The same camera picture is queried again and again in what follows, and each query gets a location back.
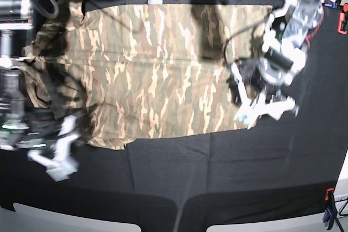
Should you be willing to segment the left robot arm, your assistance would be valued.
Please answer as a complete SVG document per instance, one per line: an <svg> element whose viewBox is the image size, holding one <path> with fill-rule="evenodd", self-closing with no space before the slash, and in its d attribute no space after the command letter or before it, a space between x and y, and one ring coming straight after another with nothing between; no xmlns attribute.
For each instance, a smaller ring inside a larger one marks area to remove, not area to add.
<svg viewBox="0 0 348 232"><path fill-rule="evenodd" d="M284 112L298 114L296 101L282 93L306 65L309 39L324 19L325 2L284 0L262 20L237 31L241 34L264 24L260 57L235 60L226 66L232 74L234 101L240 105L234 120L250 129L264 115L279 120Z"/></svg>

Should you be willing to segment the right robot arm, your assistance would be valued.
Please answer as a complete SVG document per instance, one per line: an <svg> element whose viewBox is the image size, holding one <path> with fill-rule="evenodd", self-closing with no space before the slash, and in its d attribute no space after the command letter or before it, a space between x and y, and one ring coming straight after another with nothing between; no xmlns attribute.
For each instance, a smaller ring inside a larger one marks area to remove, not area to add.
<svg viewBox="0 0 348 232"><path fill-rule="evenodd" d="M71 146L80 138L78 114L66 111L50 77L23 50L34 35L35 13L56 18L58 11L56 2L49 12L39 0L1 0L1 149L25 150L29 160L44 166L53 180L62 181L78 169L71 156ZM27 68L41 77L51 98L46 109L27 103Z"/></svg>

